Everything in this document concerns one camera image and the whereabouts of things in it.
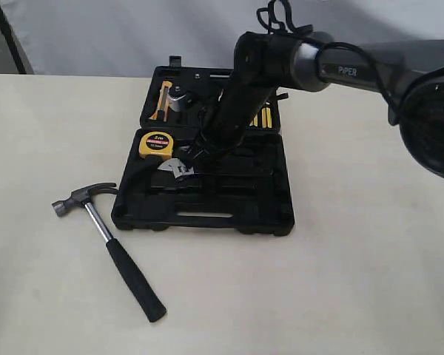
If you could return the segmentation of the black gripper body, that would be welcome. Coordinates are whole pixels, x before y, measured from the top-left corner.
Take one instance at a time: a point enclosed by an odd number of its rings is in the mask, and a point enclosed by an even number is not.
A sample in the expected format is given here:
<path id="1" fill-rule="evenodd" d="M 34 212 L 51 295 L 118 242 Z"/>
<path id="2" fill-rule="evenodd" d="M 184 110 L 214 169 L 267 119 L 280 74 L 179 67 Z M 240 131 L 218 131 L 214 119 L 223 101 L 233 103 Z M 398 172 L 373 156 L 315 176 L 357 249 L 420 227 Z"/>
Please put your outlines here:
<path id="1" fill-rule="evenodd" d="M 237 146 L 247 125 L 281 83 L 281 37 L 244 33 L 234 49 L 233 71 L 203 128 L 203 146 Z"/>

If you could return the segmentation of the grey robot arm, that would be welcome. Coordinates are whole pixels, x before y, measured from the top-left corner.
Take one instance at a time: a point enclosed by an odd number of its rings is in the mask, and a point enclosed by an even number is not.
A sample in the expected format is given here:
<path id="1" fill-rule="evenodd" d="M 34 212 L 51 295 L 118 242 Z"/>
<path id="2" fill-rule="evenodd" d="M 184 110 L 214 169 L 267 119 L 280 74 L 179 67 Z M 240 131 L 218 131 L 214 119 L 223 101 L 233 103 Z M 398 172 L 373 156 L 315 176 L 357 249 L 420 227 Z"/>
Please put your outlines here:
<path id="1" fill-rule="evenodd" d="M 376 92 L 411 156 L 444 178 L 444 40 L 359 47 L 326 33 L 244 33 L 220 100 L 198 133 L 189 160 L 210 162 L 238 146 L 276 89 L 320 92 L 330 84 Z"/>

